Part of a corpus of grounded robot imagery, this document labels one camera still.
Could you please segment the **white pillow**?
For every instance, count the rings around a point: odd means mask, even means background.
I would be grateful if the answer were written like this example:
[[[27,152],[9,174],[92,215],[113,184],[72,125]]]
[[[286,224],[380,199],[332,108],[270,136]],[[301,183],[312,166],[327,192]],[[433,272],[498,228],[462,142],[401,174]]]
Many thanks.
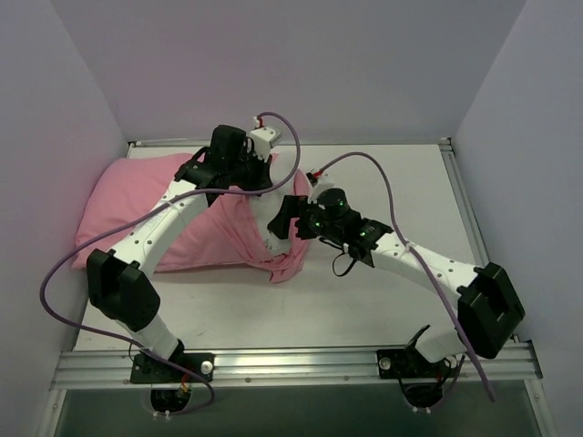
[[[282,182],[292,171],[295,157],[291,152],[272,155],[270,178],[273,185]],[[251,197],[249,204],[254,215],[257,230],[266,249],[274,257],[286,254],[291,248],[288,239],[278,239],[268,230],[268,224],[278,214],[285,195],[294,191],[294,176],[284,185],[260,197]]]

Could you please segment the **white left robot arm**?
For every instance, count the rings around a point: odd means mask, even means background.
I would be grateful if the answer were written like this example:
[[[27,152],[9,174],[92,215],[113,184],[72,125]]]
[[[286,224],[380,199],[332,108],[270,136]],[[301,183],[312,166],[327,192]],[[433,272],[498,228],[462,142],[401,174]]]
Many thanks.
[[[160,297],[150,278],[182,231],[227,190],[237,200],[251,198],[248,229],[259,232],[271,253],[281,253],[283,243],[268,229],[285,192],[271,168],[271,151],[280,140],[281,131],[261,120],[251,132],[217,126],[210,144],[180,165],[146,218],[111,249],[94,249],[87,257],[91,304],[154,354],[150,368],[162,381],[182,374],[183,345],[159,316]]]

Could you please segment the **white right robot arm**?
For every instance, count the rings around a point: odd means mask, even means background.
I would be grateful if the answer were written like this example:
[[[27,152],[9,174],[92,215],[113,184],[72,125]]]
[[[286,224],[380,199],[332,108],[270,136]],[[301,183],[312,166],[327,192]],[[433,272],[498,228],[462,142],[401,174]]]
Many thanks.
[[[493,262],[480,268],[403,243],[394,229],[352,209],[340,188],[326,189],[314,201],[285,196],[267,228],[279,239],[327,240],[371,268],[443,292],[453,325],[422,328],[410,340],[404,364],[414,375],[426,375],[438,361],[463,352],[494,359],[525,317],[505,269]]]

